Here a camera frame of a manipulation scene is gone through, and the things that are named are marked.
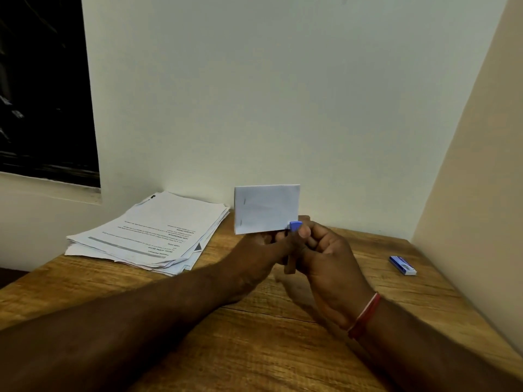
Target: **person's right hand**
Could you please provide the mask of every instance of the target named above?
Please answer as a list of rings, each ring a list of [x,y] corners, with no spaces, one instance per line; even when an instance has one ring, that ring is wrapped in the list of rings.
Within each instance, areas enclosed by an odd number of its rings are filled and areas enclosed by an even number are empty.
[[[297,257],[297,269],[309,279],[318,309],[346,330],[356,321],[374,290],[344,237],[321,224],[309,220],[303,223],[311,229],[311,236]],[[276,236],[276,240],[283,238],[282,233]]]

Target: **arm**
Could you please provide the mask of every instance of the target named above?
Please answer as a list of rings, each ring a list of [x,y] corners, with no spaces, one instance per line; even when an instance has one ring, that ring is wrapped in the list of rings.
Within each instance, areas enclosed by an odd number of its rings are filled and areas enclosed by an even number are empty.
[[[2,390],[122,390],[201,319],[303,247],[248,235],[222,261],[0,331]]]
[[[319,311],[347,330],[374,291],[345,238],[317,223],[304,223],[312,234],[297,268],[307,276]],[[384,298],[358,342],[407,391],[523,390],[514,376]]]

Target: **wood grain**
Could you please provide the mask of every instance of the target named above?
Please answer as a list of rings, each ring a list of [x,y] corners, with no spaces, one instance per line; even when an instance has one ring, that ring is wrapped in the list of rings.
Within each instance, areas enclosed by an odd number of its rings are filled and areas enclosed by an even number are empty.
[[[436,329],[523,377],[521,357],[408,241],[336,230],[347,237],[370,283]],[[195,267],[225,256],[240,237],[228,217]],[[418,270],[405,277],[388,257]],[[0,290],[0,329],[165,276],[124,264],[60,256]],[[291,302],[272,273],[239,303],[220,308],[133,386],[167,390],[391,390],[375,369]]]

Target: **person's left arm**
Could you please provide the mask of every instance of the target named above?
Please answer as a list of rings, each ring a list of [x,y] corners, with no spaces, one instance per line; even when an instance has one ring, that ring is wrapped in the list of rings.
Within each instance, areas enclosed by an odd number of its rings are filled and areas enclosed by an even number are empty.
[[[301,250],[309,235],[306,226],[277,243],[247,235],[219,263],[0,331],[2,390],[125,389],[206,315],[243,298],[276,262]]]

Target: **white thread on bracelet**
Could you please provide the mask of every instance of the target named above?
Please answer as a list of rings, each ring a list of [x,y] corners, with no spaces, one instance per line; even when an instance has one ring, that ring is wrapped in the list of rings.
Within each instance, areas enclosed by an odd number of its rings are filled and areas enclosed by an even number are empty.
[[[377,295],[378,295],[378,292],[375,292],[375,293],[374,293],[374,296],[372,296],[372,298],[371,298],[370,301],[367,303],[367,305],[365,305],[365,308],[363,309],[363,311],[361,311],[361,313],[359,314],[359,316],[356,318],[356,321],[355,321],[354,324],[349,328],[349,330],[347,330],[347,332],[350,332],[350,330],[354,329],[354,327],[358,324],[358,321],[361,319],[361,317],[365,314],[365,312],[367,312],[367,310],[369,309],[370,305],[372,304],[372,302],[374,301],[374,299],[376,298]]]

